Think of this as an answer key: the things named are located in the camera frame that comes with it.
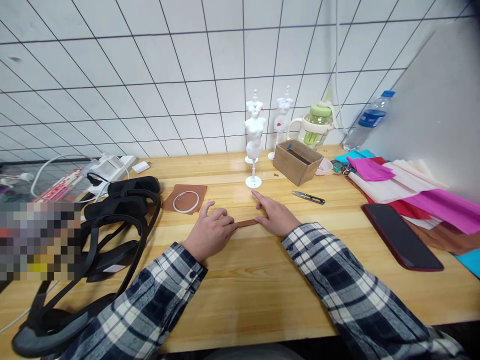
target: red phone case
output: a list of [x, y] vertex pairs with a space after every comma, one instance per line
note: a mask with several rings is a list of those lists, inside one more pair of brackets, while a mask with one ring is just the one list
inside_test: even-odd
[[[402, 255], [400, 255], [400, 253], [398, 252], [398, 250], [395, 248], [395, 246], [390, 242], [390, 239], [388, 238], [387, 234], [382, 230], [380, 224], [377, 222], [377, 220], [375, 220], [375, 218], [372, 216], [372, 214], [370, 213], [370, 210], [369, 210], [369, 207], [372, 207], [372, 206], [376, 206], [376, 205], [386, 205], [386, 206], [390, 206], [390, 205], [387, 205], [387, 204], [364, 204], [361, 206], [361, 209], [363, 210], [363, 212], [365, 213], [366, 217], [368, 218], [368, 220], [370, 220], [371, 224], [373, 225], [373, 227], [375, 228], [376, 232], [378, 233], [378, 235], [380, 235], [380, 237], [382, 238], [383, 242], [385, 243], [385, 245], [388, 247], [388, 249], [390, 250], [390, 252], [392, 253], [392, 255], [395, 257], [396, 261], [401, 265], [403, 266], [405, 269], [408, 269], [408, 270], [414, 270], [414, 271], [422, 271], [422, 272], [438, 272], [438, 271], [442, 271], [444, 270], [444, 265], [440, 262], [440, 260], [435, 256], [435, 254], [429, 249], [429, 247], [427, 245], [425, 245], [425, 243], [417, 236], [416, 233], [414, 233], [414, 231], [412, 229], [410, 229], [410, 227], [405, 223], [405, 226], [411, 230], [411, 233], [413, 236], [415, 236], [418, 241], [420, 243], [422, 243], [426, 250], [431, 254], [432, 257], [434, 257], [438, 264], [441, 266], [440, 268], [428, 268], [428, 267], [412, 267], [412, 266], [409, 266], [407, 265], [403, 258], [402, 258]], [[398, 219], [402, 222], [405, 222], [404, 219], [402, 219], [400, 217], [400, 215], [398, 215]]]

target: blue bottle cap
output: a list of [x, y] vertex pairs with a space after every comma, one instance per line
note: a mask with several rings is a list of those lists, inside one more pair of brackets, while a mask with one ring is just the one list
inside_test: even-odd
[[391, 98], [393, 95], [395, 95], [395, 91], [384, 91], [381, 94], [384, 98]]

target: bottle label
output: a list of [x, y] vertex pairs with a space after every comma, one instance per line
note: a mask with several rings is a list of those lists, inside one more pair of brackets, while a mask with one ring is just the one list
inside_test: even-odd
[[358, 125], [363, 126], [365, 128], [374, 128], [376, 127], [380, 121], [384, 118], [385, 113], [368, 113], [364, 112], [361, 116], [360, 120], [358, 121]]

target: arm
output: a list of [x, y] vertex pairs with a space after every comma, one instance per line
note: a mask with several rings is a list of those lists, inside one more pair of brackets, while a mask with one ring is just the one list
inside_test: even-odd
[[307, 277], [355, 358], [460, 358], [454, 339], [424, 325], [346, 245], [318, 223], [301, 224], [283, 205], [254, 193], [268, 218], [257, 221], [279, 236]]
[[200, 262], [218, 253], [237, 224], [210, 201], [183, 245], [173, 243], [106, 307], [61, 359], [148, 359], [172, 332], [207, 274]]

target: black headset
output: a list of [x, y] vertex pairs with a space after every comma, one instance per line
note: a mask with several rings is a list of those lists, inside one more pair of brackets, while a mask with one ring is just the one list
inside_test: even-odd
[[[69, 271], [73, 269], [74, 279], [46, 305], [47, 290], [51, 281], [41, 283], [27, 320], [20, 326], [12, 340], [13, 350], [18, 355], [26, 358], [60, 355], [105, 307], [127, 289], [142, 256], [147, 237], [160, 212], [159, 191], [158, 180], [152, 176], [114, 182], [109, 184], [109, 196], [104, 201], [85, 207], [86, 221], [80, 226], [75, 245], [83, 249], [90, 237], [89, 249], [75, 256], [74, 264], [68, 269]], [[149, 212], [147, 199], [151, 199], [154, 206], [148, 224], [145, 219]], [[120, 222], [122, 224], [114, 232], [99, 242], [100, 227]], [[128, 226], [136, 228], [140, 236], [138, 241], [130, 240], [112, 250], [100, 253], [111, 239]], [[113, 274], [105, 270], [113, 265], [130, 265], [116, 293], [104, 295], [73, 314], [54, 308], [82, 278], [86, 278], [87, 282], [96, 282], [111, 277]]]

